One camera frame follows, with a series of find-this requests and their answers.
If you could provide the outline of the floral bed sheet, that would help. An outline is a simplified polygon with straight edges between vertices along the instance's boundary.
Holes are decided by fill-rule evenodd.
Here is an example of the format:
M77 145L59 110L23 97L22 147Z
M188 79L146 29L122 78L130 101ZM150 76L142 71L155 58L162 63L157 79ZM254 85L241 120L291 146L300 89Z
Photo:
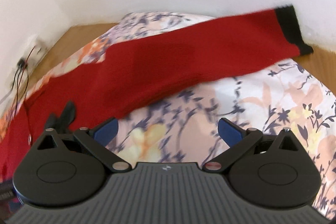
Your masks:
M1 157L23 152L37 140L28 122L28 99L42 95L51 77L70 76L76 67L99 64L106 50L130 39L145 38L210 20L208 16L173 12L139 12L121 22L71 57L51 69L28 92L14 116L14 108L1 118ZM228 149L217 133L220 118L242 128L256 127L278 134L288 126L315 162L322 185L313 206L327 218L335 217L335 95L306 69L291 59L279 61L251 75L221 79L188 88L156 104L135 110L119 120L117 136L103 144L135 165L147 162L203 164ZM9 125L23 125L28 132L14 137ZM7 148L9 140L23 141Z

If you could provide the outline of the white wall socket strip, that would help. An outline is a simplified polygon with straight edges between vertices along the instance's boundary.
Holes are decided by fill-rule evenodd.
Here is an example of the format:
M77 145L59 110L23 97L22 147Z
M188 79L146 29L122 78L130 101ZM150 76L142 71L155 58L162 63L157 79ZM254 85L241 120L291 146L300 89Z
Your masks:
M24 58L27 61L26 69L29 72L33 72L48 51L49 48L46 42L38 35L32 35L27 39L26 48L20 58Z

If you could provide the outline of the black charger plug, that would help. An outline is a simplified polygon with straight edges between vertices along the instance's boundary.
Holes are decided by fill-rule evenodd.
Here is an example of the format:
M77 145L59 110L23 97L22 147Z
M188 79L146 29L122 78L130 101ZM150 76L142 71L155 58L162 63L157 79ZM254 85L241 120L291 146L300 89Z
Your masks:
M17 67L19 70L25 70L27 68L27 61L24 58L20 58Z

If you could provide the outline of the red knit cardigan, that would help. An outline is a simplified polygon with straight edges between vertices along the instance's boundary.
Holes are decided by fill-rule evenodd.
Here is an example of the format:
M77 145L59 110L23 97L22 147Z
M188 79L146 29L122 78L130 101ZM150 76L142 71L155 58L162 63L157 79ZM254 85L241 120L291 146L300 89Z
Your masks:
M200 83L260 71L308 55L292 6L216 18L110 46L99 63L82 64L27 98L1 140L1 180L11 179L47 118L67 102L72 129L94 127Z

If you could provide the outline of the wooden bed frame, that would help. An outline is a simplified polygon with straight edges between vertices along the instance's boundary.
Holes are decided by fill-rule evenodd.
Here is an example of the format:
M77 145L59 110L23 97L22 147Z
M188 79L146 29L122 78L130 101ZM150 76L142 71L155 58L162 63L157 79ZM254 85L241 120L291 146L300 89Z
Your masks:
M116 23L103 23L71 27L31 73L27 88L32 88L50 69L115 25ZM294 61L335 93L335 52L318 46L313 46L313 49L311 55L296 57Z

